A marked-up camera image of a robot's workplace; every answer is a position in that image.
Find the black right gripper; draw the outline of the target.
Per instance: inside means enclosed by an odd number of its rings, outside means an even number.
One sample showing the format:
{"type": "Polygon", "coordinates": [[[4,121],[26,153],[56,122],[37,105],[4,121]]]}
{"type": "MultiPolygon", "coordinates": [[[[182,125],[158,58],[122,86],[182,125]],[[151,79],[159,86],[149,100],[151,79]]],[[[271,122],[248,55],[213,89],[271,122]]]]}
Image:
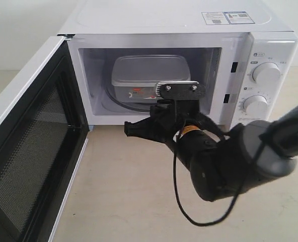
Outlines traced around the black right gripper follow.
{"type": "Polygon", "coordinates": [[[127,137],[137,137],[166,143],[184,125],[194,125],[217,135],[224,136],[217,124],[199,111],[198,100],[160,100],[150,107],[150,118],[138,122],[124,122],[127,137]]]}

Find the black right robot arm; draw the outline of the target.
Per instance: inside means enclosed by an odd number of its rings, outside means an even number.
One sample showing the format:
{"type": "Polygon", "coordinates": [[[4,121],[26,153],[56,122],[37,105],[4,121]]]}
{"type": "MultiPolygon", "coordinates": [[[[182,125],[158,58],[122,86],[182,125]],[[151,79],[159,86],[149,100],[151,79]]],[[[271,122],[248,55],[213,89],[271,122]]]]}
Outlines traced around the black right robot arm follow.
{"type": "Polygon", "coordinates": [[[160,100],[125,134],[165,144],[189,171],[199,197],[213,202],[290,175],[298,156],[298,106],[274,122],[229,131],[199,110],[198,100],[160,100]]]}

